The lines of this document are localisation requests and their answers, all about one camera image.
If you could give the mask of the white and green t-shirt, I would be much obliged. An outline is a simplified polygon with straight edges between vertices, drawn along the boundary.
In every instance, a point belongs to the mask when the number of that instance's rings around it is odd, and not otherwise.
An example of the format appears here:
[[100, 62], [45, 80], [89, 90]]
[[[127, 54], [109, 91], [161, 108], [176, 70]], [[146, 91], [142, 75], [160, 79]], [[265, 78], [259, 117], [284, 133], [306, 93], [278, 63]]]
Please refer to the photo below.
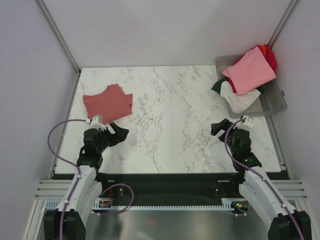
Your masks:
[[261, 95], [261, 92], [257, 89], [239, 95], [233, 91], [227, 77], [219, 79], [211, 89], [222, 96], [236, 114], [246, 111]]

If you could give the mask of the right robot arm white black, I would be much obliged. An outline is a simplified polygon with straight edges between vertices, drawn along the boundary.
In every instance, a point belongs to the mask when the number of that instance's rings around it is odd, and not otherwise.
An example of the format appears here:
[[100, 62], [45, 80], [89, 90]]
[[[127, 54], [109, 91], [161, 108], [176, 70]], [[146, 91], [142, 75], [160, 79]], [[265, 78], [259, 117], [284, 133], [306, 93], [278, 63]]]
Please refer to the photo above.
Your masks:
[[266, 226], [270, 240], [312, 239], [311, 219], [304, 210], [297, 210], [275, 187], [261, 162], [252, 152], [250, 129], [253, 120], [242, 116], [232, 123], [223, 119], [211, 124], [211, 135], [223, 134], [219, 140], [224, 143], [226, 153], [232, 160], [236, 174], [229, 184], [229, 191], [235, 197], [244, 197]]

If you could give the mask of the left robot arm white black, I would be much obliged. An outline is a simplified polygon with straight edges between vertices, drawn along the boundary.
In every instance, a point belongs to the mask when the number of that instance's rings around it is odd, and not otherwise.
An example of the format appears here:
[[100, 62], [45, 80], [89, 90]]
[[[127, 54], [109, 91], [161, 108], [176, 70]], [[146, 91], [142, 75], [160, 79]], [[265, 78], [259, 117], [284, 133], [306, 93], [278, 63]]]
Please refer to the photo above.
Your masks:
[[80, 149], [75, 167], [76, 172], [64, 197], [54, 210], [48, 210], [43, 218], [44, 237], [47, 240], [84, 240], [86, 224], [97, 198], [110, 191], [108, 182], [97, 180], [103, 162], [103, 152], [126, 140], [129, 130], [114, 122], [110, 132], [100, 122], [89, 121], [90, 128], [83, 133], [83, 146]]

